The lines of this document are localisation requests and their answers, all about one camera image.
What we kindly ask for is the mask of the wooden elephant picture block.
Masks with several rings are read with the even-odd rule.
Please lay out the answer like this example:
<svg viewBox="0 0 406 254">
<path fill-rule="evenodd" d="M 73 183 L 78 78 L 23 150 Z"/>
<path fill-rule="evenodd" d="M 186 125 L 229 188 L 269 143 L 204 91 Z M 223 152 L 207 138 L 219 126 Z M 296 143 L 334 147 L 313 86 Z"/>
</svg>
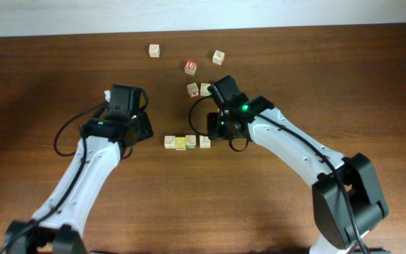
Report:
<svg viewBox="0 0 406 254">
<path fill-rule="evenodd" d="M 209 137 L 205 136 L 205 135 L 201 135 L 199 137 L 199 146 L 201 148 L 210 148 L 211 147 L 211 141 L 210 141 Z"/>
</svg>

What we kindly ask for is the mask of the green R letter block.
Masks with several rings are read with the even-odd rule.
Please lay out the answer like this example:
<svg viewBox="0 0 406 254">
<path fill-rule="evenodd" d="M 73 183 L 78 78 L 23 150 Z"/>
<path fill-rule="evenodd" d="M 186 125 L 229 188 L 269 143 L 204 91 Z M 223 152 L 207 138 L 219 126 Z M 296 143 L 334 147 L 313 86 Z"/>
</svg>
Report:
<svg viewBox="0 0 406 254">
<path fill-rule="evenodd" d="M 197 147 L 197 136 L 196 135 L 186 135 L 185 136 L 185 146 L 187 149 L 194 149 Z"/>
</svg>

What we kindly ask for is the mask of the plain wooden row block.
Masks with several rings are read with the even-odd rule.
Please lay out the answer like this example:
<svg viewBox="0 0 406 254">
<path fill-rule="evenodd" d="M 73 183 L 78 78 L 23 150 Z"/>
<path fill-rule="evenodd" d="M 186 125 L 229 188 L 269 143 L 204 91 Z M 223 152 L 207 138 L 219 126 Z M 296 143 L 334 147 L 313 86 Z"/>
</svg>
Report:
<svg viewBox="0 0 406 254">
<path fill-rule="evenodd" d="M 174 135 L 166 135 L 164 137 L 164 147 L 166 149 L 176 148 L 176 137 Z"/>
</svg>

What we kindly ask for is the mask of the yellow O letter block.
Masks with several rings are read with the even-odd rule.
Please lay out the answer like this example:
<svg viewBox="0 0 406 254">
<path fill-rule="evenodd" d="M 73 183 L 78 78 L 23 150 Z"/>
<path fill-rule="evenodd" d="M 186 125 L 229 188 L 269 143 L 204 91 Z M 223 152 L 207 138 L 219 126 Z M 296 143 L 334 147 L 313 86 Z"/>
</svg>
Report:
<svg viewBox="0 0 406 254">
<path fill-rule="evenodd" d="M 185 137 L 176 137 L 175 138 L 175 149 L 176 150 L 186 150 L 186 138 Z"/>
</svg>

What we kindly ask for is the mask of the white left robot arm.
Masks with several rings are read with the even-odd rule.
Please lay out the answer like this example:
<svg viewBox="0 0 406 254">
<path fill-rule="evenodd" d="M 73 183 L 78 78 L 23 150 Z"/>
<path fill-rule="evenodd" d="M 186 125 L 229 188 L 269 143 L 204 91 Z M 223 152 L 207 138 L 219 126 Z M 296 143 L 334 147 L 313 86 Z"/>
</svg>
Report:
<svg viewBox="0 0 406 254">
<path fill-rule="evenodd" d="M 149 98 L 139 87 L 113 85 L 102 103 L 87 110 L 72 161 L 58 185 L 28 222 L 14 221 L 0 253 L 86 253 L 87 217 L 109 174 L 129 158 L 135 145 L 154 135 L 146 113 Z"/>
</svg>

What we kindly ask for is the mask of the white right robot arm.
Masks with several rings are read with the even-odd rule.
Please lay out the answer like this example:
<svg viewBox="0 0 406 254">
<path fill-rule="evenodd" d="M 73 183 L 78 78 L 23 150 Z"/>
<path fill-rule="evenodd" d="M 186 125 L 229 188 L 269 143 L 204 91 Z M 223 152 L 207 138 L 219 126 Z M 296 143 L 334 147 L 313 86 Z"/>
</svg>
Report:
<svg viewBox="0 0 406 254">
<path fill-rule="evenodd" d="M 370 253 L 362 239 L 389 214 L 372 162 L 361 153 L 346 157 L 311 138 L 265 97 L 249 99 L 229 75 L 208 90 L 218 107 L 207 116 L 210 139 L 260 145 L 311 188 L 320 235 L 309 252 Z"/>
</svg>

